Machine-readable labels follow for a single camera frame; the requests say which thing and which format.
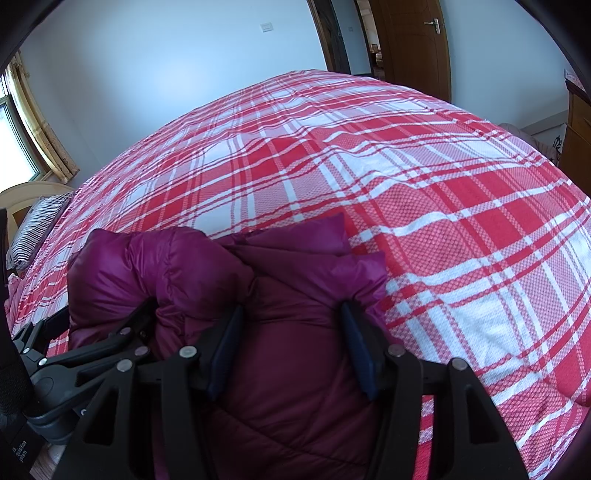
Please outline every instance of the wooden headboard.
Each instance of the wooden headboard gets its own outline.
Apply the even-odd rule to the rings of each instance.
[[[0,192],[0,209],[6,209],[8,222],[8,244],[17,232],[29,208],[39,197],[50,197],[73,189],[61,183],[50,181],[28,181]]]

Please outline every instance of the door handle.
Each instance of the door handle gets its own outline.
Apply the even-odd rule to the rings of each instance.
[[[434,25],[435,26],[435,33],[437,35],[441,35],[441,27],[439,26],[439,19],[434,18],[432,22],[423,22],[425,25]]]

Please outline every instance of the striped pillow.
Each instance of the striped pillow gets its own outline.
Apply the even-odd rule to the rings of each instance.
[[[33,204],[8,249],[7,269],[22,273],[29,267],[49,232],[69,205],[73,193],[41,197]]]

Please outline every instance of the wooden door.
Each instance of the wooden door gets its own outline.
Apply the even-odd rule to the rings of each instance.
[[[378,29],[386,81],[450,102],[449,51],[439,0],[369,3]]]

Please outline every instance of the door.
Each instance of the door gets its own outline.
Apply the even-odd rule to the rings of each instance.
[[[330,0],[309,0],[316,29],[322,43],[327,67],[331,72],[351,73],[343,34]]]
[[[450,102],[452,80],[439,0],[369,0],[386,81]]]

